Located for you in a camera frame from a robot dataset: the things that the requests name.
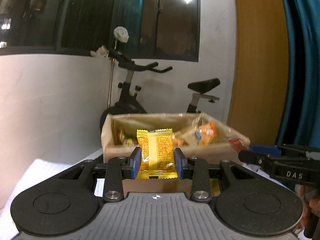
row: candy wrapper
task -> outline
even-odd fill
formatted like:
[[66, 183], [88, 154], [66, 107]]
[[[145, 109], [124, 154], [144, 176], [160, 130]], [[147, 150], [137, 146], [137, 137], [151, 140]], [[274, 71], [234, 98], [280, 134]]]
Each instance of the candy wrapper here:
[[174, 166], [172, 129], [137, 130], [141, 147], [141, 164], [138, 179], [177, 178]]
[[186, 127], [178, 132], [174, 133], [175, 141], [177, 143], [182, 143], [190, 146], [198, 146], [198, 139], [196, 138], [195, 134], [199, 131], [199, 126], [192, 125]]
[[199, 133], [195, 133], [195, 137], [199, 140], [199, 146], [207, 146], [212, 139], [217, 137], [216, 125], [214, 122], [209, 122], [200, 125]]
[[247, 147], [244, 146], [243, 141], [237, 136], [230, 136], [225, 139], [228, 143], [230, 143], [231, 147], [238, 154], [240, 151], [248, 150]]
[[127, 136], [123, 130], [118, 131], [118, 139], [124, 147], [133, 147], [138, 144], [136, 139]]
[[181, 147], [183, 145], [188, 145], [185, 140], [183, 140], [179, 137], [176, 137], [175, 134], [172, 135], [172, 143], [173, 143], [173, 146], [177, 146], [177, 147]]

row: metal pole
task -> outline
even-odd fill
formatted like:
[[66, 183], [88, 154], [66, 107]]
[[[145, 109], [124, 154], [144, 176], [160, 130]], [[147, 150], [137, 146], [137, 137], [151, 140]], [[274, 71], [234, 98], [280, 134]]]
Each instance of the metal pole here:
[[111, 101], [111, 89], [112, 89], [112, 78], [113, 78], [113, 69], [115, 68], [115, 59], [111, 59], [111, 70], [110, 70], [110, 79], [109, 79], [109, 92], [108, 92], [108, 108], [110, 107], [110, 101]]

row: screw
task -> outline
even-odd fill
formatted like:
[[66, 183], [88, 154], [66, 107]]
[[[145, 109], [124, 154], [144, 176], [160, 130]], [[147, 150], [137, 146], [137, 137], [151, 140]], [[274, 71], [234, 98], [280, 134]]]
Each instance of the screw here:
[[198, 199], [204, 199], [204, 198], [209, 197], [209, 193], [206, 191], [199, 190], [199, 191], [196, 191], [195, 193], [193, 193], [193, 196]]
[[120, 198], [120, 196], [121, 196], [120, 192], [114, 191], [114, 190], [108, 191], [105, 194], [105, 197], [109, 199], [117, 199], [117, 198]]

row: white wall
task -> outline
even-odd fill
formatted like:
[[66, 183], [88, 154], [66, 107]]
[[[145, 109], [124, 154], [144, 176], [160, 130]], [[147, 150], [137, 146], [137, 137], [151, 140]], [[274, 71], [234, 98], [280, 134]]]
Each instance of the white wall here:
[[[220, 97], [211, 104], [206, 100], [199, 103], [198, 110], [226, 122], [231, 99], [236, 56], [236, 9], [235, 0], [201, 0], [201, 30], [199, 62], [158, 60], [159, 68], [172, 66], [165, 74], [150, 71], [135, 73], [134, 86], [142, 86], [137, 99], [148, 113], [185, 112], [192, 98], [187, 88], [191, 82], [218, 77], [221, 85], [208, 94]], [[151, 60], [137, 60], [145, 65]], [[126, 70], [115, 68], [112, 102], [119, 99], [119, 82], [125, 79]]]
[[35, 158], [75, 163], [101, 147], [109, 73], [99, 58], [0, 57], [0, 209]]

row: gray gripper base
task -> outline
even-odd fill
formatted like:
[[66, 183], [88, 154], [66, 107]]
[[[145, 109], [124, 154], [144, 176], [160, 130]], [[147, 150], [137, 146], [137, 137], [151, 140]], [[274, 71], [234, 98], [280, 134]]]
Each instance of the gray gripper base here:
[[[43, 237], [20, 233], [15, 240]], [[189, 201], [183, 193], [129, 193], [118, 203], [106, 203], [97, 217], [80, 230], [52, 240], [257, 240], [223, 225], [207, 204]], [[261, 238], [297, 240], [292, 233]]]

